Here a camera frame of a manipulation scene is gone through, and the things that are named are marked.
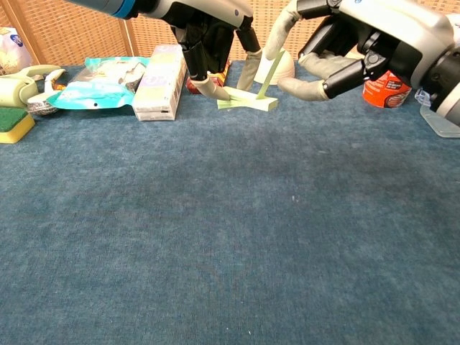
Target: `table surface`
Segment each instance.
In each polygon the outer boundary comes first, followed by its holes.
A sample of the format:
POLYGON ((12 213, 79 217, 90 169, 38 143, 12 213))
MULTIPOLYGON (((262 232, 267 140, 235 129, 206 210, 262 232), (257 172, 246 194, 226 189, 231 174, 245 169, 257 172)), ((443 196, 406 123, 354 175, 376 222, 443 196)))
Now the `table surface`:
POLYGON ((460 141, 413 95, 267 95, 61 111, 0 146, 0 343, 458 344, 460 141))

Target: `woven backdrop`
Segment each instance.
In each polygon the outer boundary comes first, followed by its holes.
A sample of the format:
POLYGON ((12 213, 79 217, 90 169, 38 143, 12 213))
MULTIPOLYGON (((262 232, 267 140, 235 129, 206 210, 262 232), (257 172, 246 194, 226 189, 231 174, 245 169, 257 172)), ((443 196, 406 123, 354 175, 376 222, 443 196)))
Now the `woven backdrop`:
MULTIPOLYGON (((249 0, 254 27, 263 45, 273 22, 289 0, 249 0)), ((418 0, 442 13, 459 13, 460 0, 418 0)), ((14 26, 38 63, 80 65, 86 57, 150 56, 156 45, 175 43, 168 25, 137 18, 128 22, 63 0, 0 0, 0 25, 14 26)), ((295 57, 321 19, 303 21, 292 30, 285 48, 295 57)), ((237 40, 230 58, 243 60, 237 40)))

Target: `robotic hand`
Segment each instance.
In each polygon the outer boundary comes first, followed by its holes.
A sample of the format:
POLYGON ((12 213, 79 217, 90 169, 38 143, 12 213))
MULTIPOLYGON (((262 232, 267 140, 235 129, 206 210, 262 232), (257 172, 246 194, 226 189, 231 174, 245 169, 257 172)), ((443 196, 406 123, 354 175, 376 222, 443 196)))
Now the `robotic hand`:
POLYGON ((121 19, 144 14, 162 19, 182 46, 190 79, 205 96, 230 96, 208 77, 224 71, 234 32, 247 52, 237 88, 248 91, 259 68, 262 50, 252 28, 252 9, 245 0, 67 0, 121 19))
POLYGON ((300 19, 326 17, 299 53, 322 80, 285 78, 278 86, 305 101, 327 101, 391 70, 431 95, 431 110, 460 124, 460 47, 448 18, 411 0, 292 0, 264 53, 275 58, 300 19), (364 59, 344 57, 355 45, 364 59))

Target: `green sponge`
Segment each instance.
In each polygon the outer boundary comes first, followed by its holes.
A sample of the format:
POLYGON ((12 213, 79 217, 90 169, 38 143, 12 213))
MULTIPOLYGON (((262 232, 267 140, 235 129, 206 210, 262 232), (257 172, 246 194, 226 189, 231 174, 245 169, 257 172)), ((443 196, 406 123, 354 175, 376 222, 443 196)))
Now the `green sponge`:
POLYGON ((34 125, 34 119, 24 109, 0 107, 0 143, 18 142, 34 125))

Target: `red can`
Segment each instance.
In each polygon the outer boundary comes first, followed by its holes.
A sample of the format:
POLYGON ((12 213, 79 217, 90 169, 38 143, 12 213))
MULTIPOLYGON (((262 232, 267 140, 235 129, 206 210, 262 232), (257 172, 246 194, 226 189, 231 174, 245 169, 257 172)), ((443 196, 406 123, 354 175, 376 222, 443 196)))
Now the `red can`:
POLYGON ((364 83, 363 98, 366 102, 380 108, 397 108, 401 106, 412 91, 396 75, 387 71, 376 81, 364 83))

